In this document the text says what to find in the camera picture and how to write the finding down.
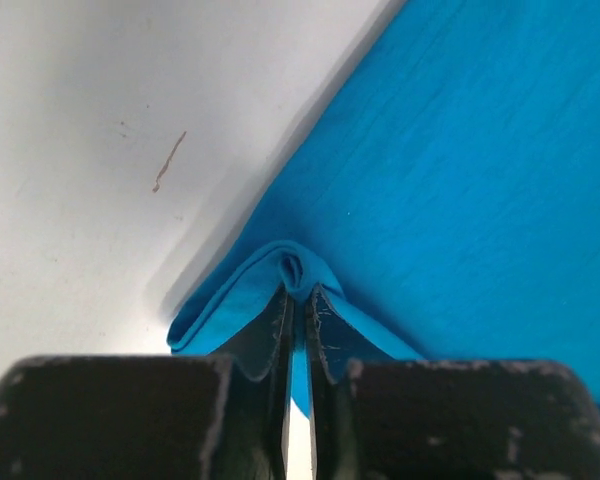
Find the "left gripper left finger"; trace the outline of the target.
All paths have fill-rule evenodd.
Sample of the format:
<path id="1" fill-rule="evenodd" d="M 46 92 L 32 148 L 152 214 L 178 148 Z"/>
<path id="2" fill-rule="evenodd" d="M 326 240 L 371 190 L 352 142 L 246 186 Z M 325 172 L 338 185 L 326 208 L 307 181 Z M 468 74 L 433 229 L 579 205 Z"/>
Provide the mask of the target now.
<path id="1" fill-rule="evenodd" d="M 0 479 L 282 479 L 294 303 L 206 356 L 37 356 L 0 379 Z"/>

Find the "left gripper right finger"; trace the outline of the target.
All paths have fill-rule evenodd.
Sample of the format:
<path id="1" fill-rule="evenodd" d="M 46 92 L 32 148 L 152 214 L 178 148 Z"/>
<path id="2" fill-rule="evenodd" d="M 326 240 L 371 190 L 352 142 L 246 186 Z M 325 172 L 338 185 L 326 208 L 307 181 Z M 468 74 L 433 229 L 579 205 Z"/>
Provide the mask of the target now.
<path id="1" fill-rule="evenodd" d="M 306 348 L 318 479 L 600 479 L 600 411 L 562 364 L 394 360 L 321 288 Z"/>

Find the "blue t shirt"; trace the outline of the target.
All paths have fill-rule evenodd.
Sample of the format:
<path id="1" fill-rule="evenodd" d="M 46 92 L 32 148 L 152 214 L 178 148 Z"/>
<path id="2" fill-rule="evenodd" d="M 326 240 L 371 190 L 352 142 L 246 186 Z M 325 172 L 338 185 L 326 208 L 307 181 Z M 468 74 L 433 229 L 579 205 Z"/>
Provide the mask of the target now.
<path id="1" fill-rule="evenodd" d="M 410 1 L 167 342 L 201 355 L 280 285 L 397 358 L 548 358 L 600 406 L 600 1 Z"/>

